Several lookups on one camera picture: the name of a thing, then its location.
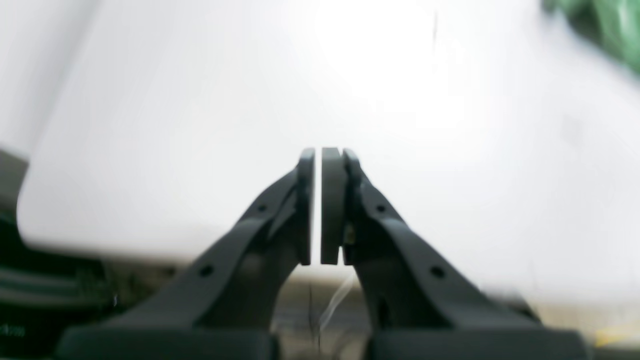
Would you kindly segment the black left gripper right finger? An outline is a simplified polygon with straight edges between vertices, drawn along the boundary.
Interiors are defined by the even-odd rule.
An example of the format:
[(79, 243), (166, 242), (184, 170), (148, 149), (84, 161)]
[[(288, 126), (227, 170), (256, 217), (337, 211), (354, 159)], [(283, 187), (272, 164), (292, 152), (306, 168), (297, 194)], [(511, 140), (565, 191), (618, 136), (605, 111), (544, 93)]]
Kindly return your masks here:
[(322, 264), (352, 266), (371, 334), (365, 360), (589, 360), (585, 340), (482, 293), (417, 235), (353, 150), (321, 155)]

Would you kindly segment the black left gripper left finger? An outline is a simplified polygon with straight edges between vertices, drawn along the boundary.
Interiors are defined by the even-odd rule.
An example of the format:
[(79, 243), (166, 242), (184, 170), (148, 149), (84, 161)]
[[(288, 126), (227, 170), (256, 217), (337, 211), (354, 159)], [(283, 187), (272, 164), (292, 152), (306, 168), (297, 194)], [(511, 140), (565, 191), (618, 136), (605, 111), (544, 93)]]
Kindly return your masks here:
[(64, 333), (57, 360), (277, 360), (282, 285), (311, 262), (315, 150), (188, 269), (123, 314)]

